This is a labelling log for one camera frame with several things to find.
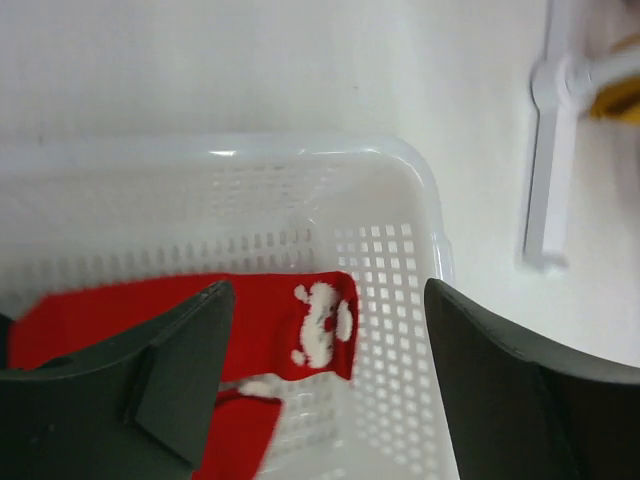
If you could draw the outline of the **white plastic mesh basket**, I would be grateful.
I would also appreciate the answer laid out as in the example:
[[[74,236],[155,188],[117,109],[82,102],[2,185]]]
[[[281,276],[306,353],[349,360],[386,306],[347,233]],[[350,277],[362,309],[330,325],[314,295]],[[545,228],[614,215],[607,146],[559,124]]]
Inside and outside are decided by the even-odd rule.
[[[192,272],[341,270],[360,296],[351,381],[278,386],[263,479],[454,479],[425,321],[453,280],[427,162],[393,138],[223,134],[1,150],[1,309]]]

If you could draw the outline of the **silver white clothes rack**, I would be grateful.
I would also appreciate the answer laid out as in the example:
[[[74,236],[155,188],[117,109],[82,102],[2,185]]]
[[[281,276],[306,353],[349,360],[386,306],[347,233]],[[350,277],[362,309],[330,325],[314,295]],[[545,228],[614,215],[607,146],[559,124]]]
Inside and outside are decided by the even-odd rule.
[[[563,253],[579,119],[597,96],[639,74],[639,46],[586,55],[595,1],[549,1],[541,55],[532,65],[536,110],[523,261],[541,270],[568,266]]]

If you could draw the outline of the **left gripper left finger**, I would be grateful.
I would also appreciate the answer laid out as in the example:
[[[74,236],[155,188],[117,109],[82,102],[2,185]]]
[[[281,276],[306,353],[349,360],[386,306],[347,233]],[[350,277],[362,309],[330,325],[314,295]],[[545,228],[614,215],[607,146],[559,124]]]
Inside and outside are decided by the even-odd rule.
[[[35,369],[1,373],[5,479],[188,479],[202,464],[235,295],[181,304]]]

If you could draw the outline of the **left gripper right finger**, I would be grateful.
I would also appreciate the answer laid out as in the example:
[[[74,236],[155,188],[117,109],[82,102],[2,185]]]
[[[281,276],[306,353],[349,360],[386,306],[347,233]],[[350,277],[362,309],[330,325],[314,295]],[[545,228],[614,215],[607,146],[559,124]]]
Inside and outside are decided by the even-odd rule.
[[[424,297],[460,478],[638,478],[638,368],[542,336],[442,280]]]

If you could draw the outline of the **mustard yellow striped sock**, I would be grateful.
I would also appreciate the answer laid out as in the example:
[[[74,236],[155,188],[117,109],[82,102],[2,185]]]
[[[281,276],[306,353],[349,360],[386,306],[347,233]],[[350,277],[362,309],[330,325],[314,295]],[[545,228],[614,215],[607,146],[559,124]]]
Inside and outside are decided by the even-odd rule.
[[[639,125],[639,68],[609,81],[598,90],[588,116],[591,120]]]

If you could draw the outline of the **red santa sock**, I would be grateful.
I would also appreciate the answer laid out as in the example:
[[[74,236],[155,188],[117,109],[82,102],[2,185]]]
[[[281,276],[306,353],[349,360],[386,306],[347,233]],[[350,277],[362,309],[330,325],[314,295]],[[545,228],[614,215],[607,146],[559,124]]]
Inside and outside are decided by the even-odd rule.
[[[193,476],[252,479],[283,409],[271,376],[352,377],[358,299],[346,273],[193,274],[52,294],[9,327],[2,358],[12,368],[35,369],[135,327],[218,281],[230,282],[235,294],[225,387],[203,465]]]

